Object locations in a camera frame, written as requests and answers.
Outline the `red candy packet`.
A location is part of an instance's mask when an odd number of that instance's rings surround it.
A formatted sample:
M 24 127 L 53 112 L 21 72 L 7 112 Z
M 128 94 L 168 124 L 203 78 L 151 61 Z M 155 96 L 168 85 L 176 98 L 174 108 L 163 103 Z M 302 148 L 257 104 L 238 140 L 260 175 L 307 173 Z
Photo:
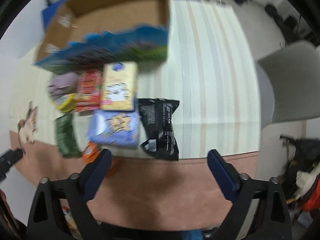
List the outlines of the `red candy packet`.
M 103 72 L 97 69 L 80 74 L 75 96 L 75 111 L 85 112 L 100 108 Z

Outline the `yellow tissue pack white bear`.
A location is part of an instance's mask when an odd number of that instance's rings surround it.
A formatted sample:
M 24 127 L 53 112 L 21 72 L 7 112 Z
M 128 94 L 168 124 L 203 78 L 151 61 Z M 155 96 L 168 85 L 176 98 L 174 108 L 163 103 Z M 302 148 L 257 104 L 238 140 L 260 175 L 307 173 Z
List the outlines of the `yellow tissue pack white bear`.
M 105 64 L 100 108 L 105 111 L 133 111 L 138 64 L 134 61 Z

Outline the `grey office chair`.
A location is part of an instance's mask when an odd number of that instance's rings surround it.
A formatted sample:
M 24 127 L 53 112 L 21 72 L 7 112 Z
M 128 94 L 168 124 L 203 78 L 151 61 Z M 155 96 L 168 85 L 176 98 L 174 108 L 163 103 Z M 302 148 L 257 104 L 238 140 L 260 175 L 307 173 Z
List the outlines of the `grey office chair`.
M 319 117 L 319 52 L 298 41 L 259 59 L 261 128 Z

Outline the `blue tissue pack brown bear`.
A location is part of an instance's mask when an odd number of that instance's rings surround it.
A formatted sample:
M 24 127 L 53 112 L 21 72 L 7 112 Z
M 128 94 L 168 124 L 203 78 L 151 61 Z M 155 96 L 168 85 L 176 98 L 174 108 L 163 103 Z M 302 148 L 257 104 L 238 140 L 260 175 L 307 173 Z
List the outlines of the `blue tissue pack brown bear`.
M 96 109 L 89 122 L 87 139 L 101 145 L 137 148 L 139 121 L 136 111 L 104 111 Z

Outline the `open cardboard box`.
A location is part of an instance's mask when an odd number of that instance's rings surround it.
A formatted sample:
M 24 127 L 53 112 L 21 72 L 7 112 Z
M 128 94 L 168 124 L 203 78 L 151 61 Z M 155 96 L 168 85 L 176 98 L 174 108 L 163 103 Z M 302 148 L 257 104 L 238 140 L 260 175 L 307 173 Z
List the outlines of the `open cardboard box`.
M 61 74 L 119 61 L 165 61 L 170 0 L 67 0 L 47 25 L 35 65 Z

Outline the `purple cloth silver dish sponge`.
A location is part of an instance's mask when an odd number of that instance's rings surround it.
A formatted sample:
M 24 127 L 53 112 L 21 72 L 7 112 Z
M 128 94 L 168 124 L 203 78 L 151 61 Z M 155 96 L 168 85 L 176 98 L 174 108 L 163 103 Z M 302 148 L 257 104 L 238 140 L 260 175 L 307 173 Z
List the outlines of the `purple cloth silver dish sponge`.
M 58 111 L 68 113 L 75 108 L 78 81 L 79 76 L 75 72 L 54 74 L 51 77 L 47 86 L 48 95 Z

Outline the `green snack bag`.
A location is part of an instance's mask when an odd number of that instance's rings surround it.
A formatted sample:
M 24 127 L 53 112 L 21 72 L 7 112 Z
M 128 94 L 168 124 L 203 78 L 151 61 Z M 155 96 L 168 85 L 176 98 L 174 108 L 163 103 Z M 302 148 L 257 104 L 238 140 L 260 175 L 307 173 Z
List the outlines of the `green snack bag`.
M 80 158 L 81 151 L 73 129 L 73 113 L 68 112 L 55 119 L 56 143 L 63 158 Z

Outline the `orange snack bag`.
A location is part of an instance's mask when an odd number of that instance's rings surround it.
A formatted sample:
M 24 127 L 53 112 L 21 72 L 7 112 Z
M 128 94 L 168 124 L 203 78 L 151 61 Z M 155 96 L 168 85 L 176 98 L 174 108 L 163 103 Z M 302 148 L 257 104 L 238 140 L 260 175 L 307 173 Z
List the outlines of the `orange snack bag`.
M 86 148 L 82 152 L 82 158 L 84 159 L 86 164 L 92 163 L 99 156 L 102 150 L 103 149 L 98 144 L 89 141 Z M 109 178 L 114 175 L 118 168 L 120 168 L 120 165 L 121 160 L 112 157 L 111 166 L 106 173 L 106 177 Z

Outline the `black snack bag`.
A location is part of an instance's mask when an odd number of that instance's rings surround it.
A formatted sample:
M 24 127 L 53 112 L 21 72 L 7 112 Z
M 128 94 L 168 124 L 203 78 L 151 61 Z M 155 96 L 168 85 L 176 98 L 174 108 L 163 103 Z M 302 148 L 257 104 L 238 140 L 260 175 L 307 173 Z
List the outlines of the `black snack bag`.
M 177 100 L 138 100 L 138 111 L 147 137 L 140 146 L 149 156 L 178 161 L 179 149 L 172 126 L 172 115 L 179 105 Z

